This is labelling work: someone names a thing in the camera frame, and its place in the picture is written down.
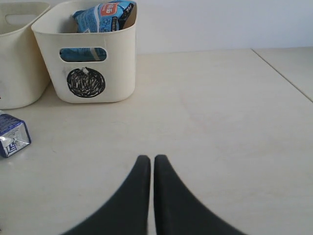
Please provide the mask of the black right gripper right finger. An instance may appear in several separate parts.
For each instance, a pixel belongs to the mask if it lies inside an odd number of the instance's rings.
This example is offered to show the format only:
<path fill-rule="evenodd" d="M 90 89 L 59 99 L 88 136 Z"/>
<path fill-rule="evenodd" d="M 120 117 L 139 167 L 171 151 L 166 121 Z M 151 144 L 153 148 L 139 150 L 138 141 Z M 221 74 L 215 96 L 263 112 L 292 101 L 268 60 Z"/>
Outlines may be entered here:
<path fill-rule="evenodd" d="M 198 200 L 166 155 L 154 163 L 154 212 L 158 235 L 242 235 Z"/>

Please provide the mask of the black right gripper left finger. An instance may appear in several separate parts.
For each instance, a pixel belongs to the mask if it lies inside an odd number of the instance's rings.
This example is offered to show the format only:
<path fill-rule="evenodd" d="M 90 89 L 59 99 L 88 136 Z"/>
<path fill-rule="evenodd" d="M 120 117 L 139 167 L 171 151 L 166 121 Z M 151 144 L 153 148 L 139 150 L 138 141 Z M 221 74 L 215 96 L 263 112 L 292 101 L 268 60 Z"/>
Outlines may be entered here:
<path fill-rule="evenodd" d="M 146 235 L 150 203 L 151 160 L 137 157 L 129 175 L 112 197 L 66 235 Z"/>

